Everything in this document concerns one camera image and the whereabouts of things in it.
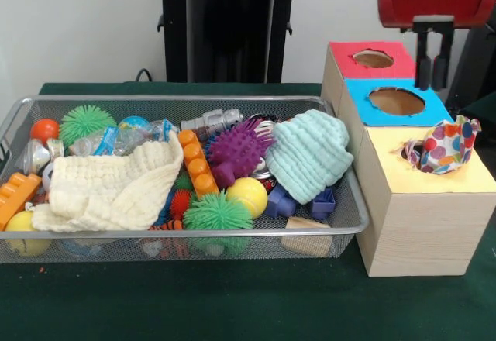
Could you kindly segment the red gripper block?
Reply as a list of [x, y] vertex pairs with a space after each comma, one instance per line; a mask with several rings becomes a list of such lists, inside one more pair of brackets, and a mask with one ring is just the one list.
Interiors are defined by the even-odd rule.
[[[377, 0], [378, 14], [385, 28], [409, 29], [416, 22], [451, 22], [456, 29], [483, 25], [495, 0]], [[434, 29], [442, 36], [432, 68], [432, 89], [443, 90], [449, 76], [454, 29]], [[415, 87], [429, 88], [431, 59], [427, 54], [428, 34], [418, 29], [415, 58]]]

